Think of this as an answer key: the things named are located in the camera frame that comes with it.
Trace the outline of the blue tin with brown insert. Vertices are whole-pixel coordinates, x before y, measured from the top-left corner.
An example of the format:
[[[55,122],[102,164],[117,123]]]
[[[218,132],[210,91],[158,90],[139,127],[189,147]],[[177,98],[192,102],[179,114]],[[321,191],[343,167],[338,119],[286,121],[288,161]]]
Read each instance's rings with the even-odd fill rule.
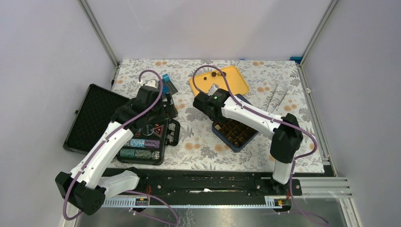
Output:
[[[240,152],[259,133],[232,119],[226,122],[213,122],[212,132],[235,153]]]

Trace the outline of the clear plastic tongs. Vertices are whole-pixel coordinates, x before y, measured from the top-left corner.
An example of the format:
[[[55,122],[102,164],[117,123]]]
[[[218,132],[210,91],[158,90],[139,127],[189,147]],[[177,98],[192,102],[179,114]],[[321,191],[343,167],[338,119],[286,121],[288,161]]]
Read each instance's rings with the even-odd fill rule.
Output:
[[[284,100],[287,92],[289,91],[289,85],[287,84],[280,84],[277,85],[276,89],[273,92],[273,95],[268,103],[267,112],[274,113],[280,103]]]

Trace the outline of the blue tin lid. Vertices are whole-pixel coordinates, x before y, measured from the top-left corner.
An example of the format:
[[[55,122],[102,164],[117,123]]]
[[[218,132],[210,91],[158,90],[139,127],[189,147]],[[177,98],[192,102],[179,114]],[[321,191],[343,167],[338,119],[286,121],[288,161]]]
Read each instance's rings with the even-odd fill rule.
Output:
[[[252,105],[243,95],[236,94],[234,99],[234,103],[238,106],[243,105]]]

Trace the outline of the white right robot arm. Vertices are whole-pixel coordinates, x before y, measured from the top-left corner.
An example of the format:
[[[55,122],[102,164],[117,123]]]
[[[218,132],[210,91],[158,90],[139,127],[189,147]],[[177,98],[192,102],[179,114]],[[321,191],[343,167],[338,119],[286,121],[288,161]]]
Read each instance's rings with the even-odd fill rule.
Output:
[[[283,195],[290,189],[289,179],[294,155],[303,141],[294,115],[273,115],[221,88],[215,89],[211,95],[200,92],[194,98],[193,106],[214,122],[235,120],[270,139],[270,155],[275,159],[271,188],[278,195]]]

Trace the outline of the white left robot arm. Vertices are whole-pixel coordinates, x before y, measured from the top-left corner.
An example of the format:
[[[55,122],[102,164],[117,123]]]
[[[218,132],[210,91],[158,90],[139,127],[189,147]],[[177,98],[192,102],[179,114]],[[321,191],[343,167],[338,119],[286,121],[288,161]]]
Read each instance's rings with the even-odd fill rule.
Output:
[[[161,123],[169,119],[165,103],[161,100],[162,90],[144,85],[136,97],[109,102],[101,107],[110,113],[109,122],[98,142],[69,173],[60,172],[56,185],[64,199],[63,215],[73,220],[81,213],[92,215],[106,199],[120,193],[133,191],[142,194],[147,188],[144,174],[131,167],[122,173],[104,177],[103,173],[134,134],[148,124]]]

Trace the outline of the grey building block plate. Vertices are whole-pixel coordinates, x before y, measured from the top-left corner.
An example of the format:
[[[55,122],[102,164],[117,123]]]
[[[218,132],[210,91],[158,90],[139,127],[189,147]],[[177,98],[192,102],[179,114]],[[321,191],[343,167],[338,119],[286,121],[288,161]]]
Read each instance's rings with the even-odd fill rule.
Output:
[[[175,85],[173,84],[172,81],[163,80],[163,94],[164,95],[166,95],[167,93],[173,95],[173,94],[175,94],[177,92],[178,92],[178,90],[177,90],[177,88],[175,87]]]

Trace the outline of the blue building brick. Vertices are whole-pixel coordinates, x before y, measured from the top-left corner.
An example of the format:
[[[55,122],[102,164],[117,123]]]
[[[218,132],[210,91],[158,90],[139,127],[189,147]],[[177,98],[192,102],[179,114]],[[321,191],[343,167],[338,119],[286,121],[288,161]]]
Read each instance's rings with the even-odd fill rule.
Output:
[[[169,77],[169,75],[166,73],[166,74],[164,74],[163,76],[163,81],[164,81],[164,83],[167,83],[167,82],[169,82],[170,81],[170,77]]]

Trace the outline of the pile of dark chocolates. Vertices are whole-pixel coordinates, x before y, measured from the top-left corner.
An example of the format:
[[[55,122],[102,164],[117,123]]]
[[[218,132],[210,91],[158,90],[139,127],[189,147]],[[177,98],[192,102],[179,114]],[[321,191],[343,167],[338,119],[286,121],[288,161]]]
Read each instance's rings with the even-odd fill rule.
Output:
[[[222,76],[226,76],[227,74],[223,71],[222,73],[221,72],[216,72],[216,71],[213,71],[212,73],[211,73],[211,76],[212,77],[217,77],[217,76],[219,76],[219,77],[222,77]]]

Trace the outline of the yellow plastic tray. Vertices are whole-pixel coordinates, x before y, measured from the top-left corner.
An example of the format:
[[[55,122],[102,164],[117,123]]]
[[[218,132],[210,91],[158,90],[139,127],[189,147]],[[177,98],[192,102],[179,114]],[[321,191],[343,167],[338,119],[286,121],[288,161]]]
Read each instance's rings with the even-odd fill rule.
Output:
[[[211,73],[225,72],[227,75],[222,77],[212,77]],[[228,66],[222,69],[217,68],[212,65],[203,65],[195,69],[193,75],[189,79],[189,84],[194,94],[194,98],[199,93],[205,93],[207,95],[212,95],[217,91],[218,88],[226,90],[229,92],[230,97],[224,102],[225,106],[234,105],[234,99],[236,94],[246,95],[249,92],[249,86],[245,81],[239,69],[235,66]]]

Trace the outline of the black poker chip case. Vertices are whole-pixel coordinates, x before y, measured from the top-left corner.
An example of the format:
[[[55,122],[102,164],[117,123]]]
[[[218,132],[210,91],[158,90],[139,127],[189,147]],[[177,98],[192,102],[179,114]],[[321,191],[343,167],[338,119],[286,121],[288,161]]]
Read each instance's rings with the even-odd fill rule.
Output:
[[[98,85],[89,85],[63,148],[86,155],[105,132],[115,110],[128,100]],[[116,158],[122,163],[158,166],[164,161],[165,148],[178,144],[180,128],[179,122],[172,117],[146,124],[134,133]]]

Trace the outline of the floral table cloth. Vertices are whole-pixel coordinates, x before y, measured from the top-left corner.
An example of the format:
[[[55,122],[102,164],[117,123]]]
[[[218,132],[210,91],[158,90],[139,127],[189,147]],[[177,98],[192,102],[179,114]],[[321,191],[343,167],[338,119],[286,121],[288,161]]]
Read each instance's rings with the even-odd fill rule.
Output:
[[[154,78],[154,72],[167,73],[178,90],[173,99],[178,111],[177,121],[181,125],[180,140],[177,146],[165,149],[159,169],[271,172],[274,168],[267,137],[258,134],[235,153],[212,132],[209,118],[192,106],[194,94],[189,79],[195,69],[203,65],[221,69],[237,67],[249,86],[245,98],[265,111],[277,85],[289,85],[289,91],[273,114],[293,114],[302,129],[314,132],[298,68],[293,61],[125,59],[113,87],[115,93],[135,97],[139,74],[143,73],[143,79],[149,80]]]

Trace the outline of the blue clamp at corner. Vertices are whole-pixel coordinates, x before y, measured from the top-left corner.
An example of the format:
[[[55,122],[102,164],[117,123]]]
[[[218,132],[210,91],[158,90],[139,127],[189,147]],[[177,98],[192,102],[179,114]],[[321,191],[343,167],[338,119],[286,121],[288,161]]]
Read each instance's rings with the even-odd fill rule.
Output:
[[[294,61],[296,64],[301,64],[303,57],[296,57],[296,56],[292,56],[289,58],[290,61]]]

